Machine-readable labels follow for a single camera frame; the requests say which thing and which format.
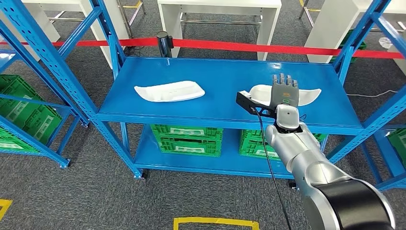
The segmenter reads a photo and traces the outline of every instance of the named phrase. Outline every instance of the top shelf surface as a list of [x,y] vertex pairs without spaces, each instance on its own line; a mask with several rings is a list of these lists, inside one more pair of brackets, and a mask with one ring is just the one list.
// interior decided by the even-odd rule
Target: top shelf surface
[[[300,89],[322,90],[313,103],[299,107],[312,132],[356,135],[363,129],[333,67],[313,63],[128,57],[97,116],[112,122],[259,129],[258,118],[236,103],[236,94],[271,84],[272,75],[281,72],[298,80]],[[206,93],[188,101],[154,103],[134,90],[176,81],[195,81]]]

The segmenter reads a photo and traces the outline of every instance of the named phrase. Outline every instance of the black cable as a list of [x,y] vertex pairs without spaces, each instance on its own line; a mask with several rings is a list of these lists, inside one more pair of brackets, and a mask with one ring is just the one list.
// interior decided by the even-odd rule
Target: black cable
[[281,193],[279,192],[279,188],[278,188],[278,186],[276,184],[275,175],[273,174],[272,165],[271,165],[271,162],[270,162],[269,156],[268,156],[268,151],[266,150],[264,127],[262,125],[262,119],[261,119],[261,116],[259,115],[258,111],[256,109],[254,109],[254,110],[257,113],[257,116],[258,116],[258,119],[259,119],[259,124],[261,125],[262,143],[264,145],[265,155],[267,156],[268,166],[269,166],[269,170],[271,171],[273,184],[275,185],[276,193],[278,194],[279,201],[281,202],[283,214],[285,215],[285,219],[286,219],[286,223],[288,224],[288,228],[289,228],[289,230],[292,230],[291,224],[290,224],[289,218],[288,218],[288,213],[286,212],[285,205],[283,204],[283,201],[282,201]]

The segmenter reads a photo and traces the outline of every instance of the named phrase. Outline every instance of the yellow floor tape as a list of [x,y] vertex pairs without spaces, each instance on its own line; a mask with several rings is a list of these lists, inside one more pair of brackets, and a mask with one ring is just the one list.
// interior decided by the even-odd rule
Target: yellow floor tape
[[[303,0],[299,0],[299,2],[300,2],[300,5],[303,7],[304,6]],[[311,12],[320,12],[320,10],[318,10],[318,9],[307,9],[307,10],[311,11]]]
[[3,218],[6,211],[9,209],[12,200],[1,200],[0,199],[0,220]]
[[123,8],[138,8],[141,5],[141,1],[138,1],[135,6],[123,6]]
[[173,230],[179,230],[181,223],[205,223],[205,224],[228,224],[252,227],[252,230],[259,230],[259,223],[250,220],[242,219],[225,219],[225,218],[209,218],[209,217],[180,217],[173,219]]

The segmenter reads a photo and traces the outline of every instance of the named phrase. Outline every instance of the gray carpet floor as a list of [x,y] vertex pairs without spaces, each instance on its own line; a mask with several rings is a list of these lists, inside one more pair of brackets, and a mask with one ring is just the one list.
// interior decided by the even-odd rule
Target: gray carpet floor
[[[135,37],[154,36],[161,30],[156,0],[144,0],[146,15],[140,14],[132,25]],[[124,0],[124,5],[131,5]],[[311,8],[320,8],[322,0],[311,1]],[[283,0],[272,44],[303,46],[310,32],[305,18],[298,20],[298,0]],[[67,17],[80,17],[67,13]],[[188,14],[188,19],[203,20],[258,20],[253,16]],[[65,40],[77,23],[56,22],[55,27]],[[185,38],[254,43],[257,29],[249,25],[187,24]],[[368,35],[368,49],[384,50],[378,44],[381,33]],[[84,39],[93,39],[91,32]],[[136,47],[126,50],[130,55],[158,56],[156,47]],[[256,59],[254,53],[181,49],[180,57]],[[268,60],[307,61],[302,55],[269,54]],[[92,100],[100,106],[112,84],[112,72],[98,47],[77,47],[67,63],[83,84]],[[23,63],[16,62],[6,73],[20,74],[41,96],[57,102],[45,84]],[[345,89],[347,93],[376,95],[386,90],[398,90],[406,77],[392,60],[359,59],[351,65]],[[350,97],[361,120],[380,107],[391,93],[377,98]],[[394,119],[404,123],[406,114]],[[116,132],[118,124],[111,124]],[[129,125],[131,149],[134,152],[142,125]],[[326,152],[343,139],[331,136]],[[377,162],[383,178],[389,176],[377,147],[368,140],[367,147]],[[72,158],[68,169],[59,169],[53,161],[21,155],[0,155],[0,198],[13,203],[0,229],[5,230],[140,230],[172,229],[173,218],[187,216],[221,217],[258,221],[263,230],[285,230],[287,226],[276,196],[276,190],[266,178],[155,171],[148,172],[146,181],[133,178],[101,134],[90,126],[78,126],[63,154]],[[375,183],[359,148],[338,163],[353,176]],[[293,229],[310,229],[299,193],[277,180],[284,205]],[[406,192],[400,189],[385,191],[394,209],[397,229],[406,229]],[[235,230],[248,229],[227,225],[183,224],[180,229]]]

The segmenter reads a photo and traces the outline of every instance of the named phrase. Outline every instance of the shelf caster wheel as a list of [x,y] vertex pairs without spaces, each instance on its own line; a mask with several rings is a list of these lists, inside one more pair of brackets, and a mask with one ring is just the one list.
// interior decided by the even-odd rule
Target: shelf caster wheel
[[147,181],[147,177],[148,177],[148,171],[144,170],[141,174],[141,176],[136,176],[134,175],[134,178],[138,179],[138,180],[143,180],[143,181]]
[[290,181],[290,180],[289,180],[288,183],[289,183],[289,187],[290,187],[291,189],[293,189],[293,190],[299,190],[299,188],[297,187],[295,181]]
[[70,159],[67,159],[67,160],[68,160],[68,164],[67,164],[67,165],[60,165],[60,166],[59,166],[61,169],[65,169],[65,168],[67,168],[67,167],[70,167],[70,164],[71,164],[72,162],[70,161]]

